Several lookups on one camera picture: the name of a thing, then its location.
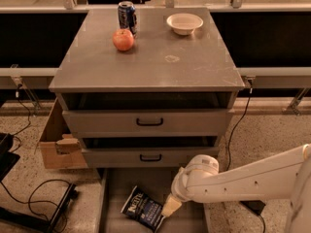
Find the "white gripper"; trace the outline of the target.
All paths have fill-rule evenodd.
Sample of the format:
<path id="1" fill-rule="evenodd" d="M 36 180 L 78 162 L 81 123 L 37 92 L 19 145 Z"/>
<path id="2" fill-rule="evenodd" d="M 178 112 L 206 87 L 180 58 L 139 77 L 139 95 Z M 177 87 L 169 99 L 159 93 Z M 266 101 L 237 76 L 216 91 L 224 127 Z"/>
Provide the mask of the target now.
<path id="1" fill-rule="evenodd" d="M 189 202 L 193 195 L 188 192 L 189 175 L 187 170 L 181 167 L 176 174 L 172 184 L 171 193 L 169 194 L 161 214 L 165 217 L 172 216 L 182 206 L 182 202 Z"/>

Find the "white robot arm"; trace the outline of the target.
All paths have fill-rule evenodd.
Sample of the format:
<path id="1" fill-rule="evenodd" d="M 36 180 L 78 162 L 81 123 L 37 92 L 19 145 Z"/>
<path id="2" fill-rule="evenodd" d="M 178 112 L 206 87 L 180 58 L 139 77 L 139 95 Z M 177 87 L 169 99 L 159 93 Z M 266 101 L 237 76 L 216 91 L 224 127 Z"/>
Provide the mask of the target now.
<path id="1" fill-rule="evenodd" d="M 195 156 L 179 169 L 162 209 L 166 217 L 182 204 L 288 199 L 285 233 L 311 232 L 311 146 L 306 144 L 265 159 L 219 171 L 212 156 Z"/>

